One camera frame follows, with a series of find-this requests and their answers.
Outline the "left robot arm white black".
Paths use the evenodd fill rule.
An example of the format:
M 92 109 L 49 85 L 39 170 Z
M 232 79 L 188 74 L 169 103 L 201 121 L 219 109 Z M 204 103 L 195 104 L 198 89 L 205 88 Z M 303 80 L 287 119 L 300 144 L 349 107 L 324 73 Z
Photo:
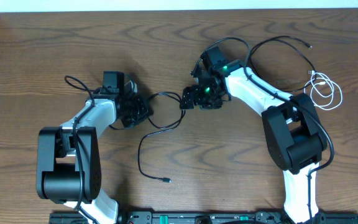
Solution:
M 119 204 L 102 188 L 98 139 L 116 121 L 132 128 L 150 114 L 137 91 L 101 90 L 69 121 L 39 132 L 36 191 L 75 209 L 86 223 L 124 223 Z

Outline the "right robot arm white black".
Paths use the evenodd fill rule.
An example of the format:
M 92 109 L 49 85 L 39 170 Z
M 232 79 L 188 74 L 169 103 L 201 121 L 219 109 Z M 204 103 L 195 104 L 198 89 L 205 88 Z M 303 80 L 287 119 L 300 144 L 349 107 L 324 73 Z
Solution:
M 228 95 L 253 109 L 262 118 L 268 153 L 283 172 L 285 213 L 293 223 L 315 222 L 316 173 L 324 167 L 323 151 L 333 145 L 311 98 L 281 91 L 249 67 L 225 65 L 195 78 L 195 85 L 184 88 L 180 108 L 218 109 Z

